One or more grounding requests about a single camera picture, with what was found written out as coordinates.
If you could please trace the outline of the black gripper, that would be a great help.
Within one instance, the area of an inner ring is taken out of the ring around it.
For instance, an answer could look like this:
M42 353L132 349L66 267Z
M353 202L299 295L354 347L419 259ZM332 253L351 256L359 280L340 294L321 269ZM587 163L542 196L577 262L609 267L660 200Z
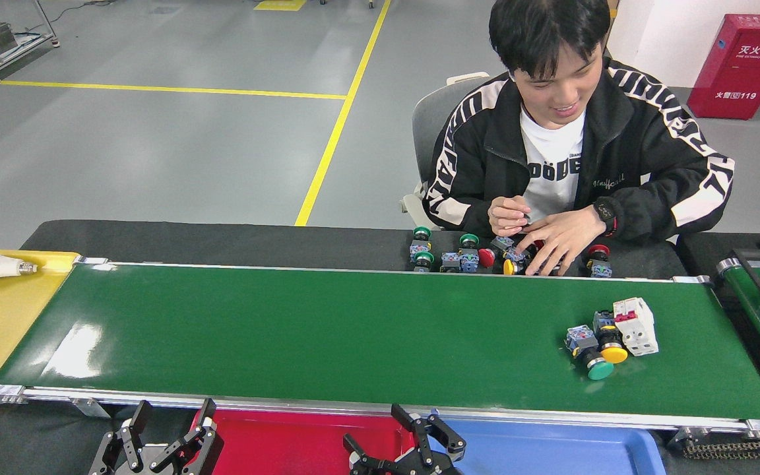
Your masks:
M213 419L215 409L215 402L205 399L186 435L166 446L144 446L140 436L150 418L152 405L142 400L121 429L103 436L88 473L211 474L224 446Z
M391 416L408 430L416 445L395 460L368 456L362 446L349 434L343 437L343 446L349 452L351 474L462 474L458 467L447 464L426 466L424 458L424 443L426 433L440 442L447 450L452 462L462 460L466 451L466 442L449 424L438 415L430 414L425 424L419 415L412 417L401 405L393 404Z

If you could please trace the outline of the person's right hand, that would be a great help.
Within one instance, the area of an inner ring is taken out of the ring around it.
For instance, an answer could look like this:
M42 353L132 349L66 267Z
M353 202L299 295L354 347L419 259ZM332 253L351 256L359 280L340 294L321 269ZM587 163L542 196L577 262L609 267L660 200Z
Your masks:
M518 234L530 223L531 208L525 198L496 197L488 208L488 223L495 236L509 237Z

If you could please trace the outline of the person's left hand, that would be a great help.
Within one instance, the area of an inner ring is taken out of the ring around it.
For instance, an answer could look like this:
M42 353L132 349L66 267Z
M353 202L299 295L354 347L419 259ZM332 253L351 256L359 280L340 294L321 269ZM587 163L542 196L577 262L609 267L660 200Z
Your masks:
M544 243L525 268L525 274L549 276L559 265L557 274L564 276L574 259L605 231L606 223L600 219L593 205L551 214L525 226L522 229L524 238L518 247L525 249L534 241Z

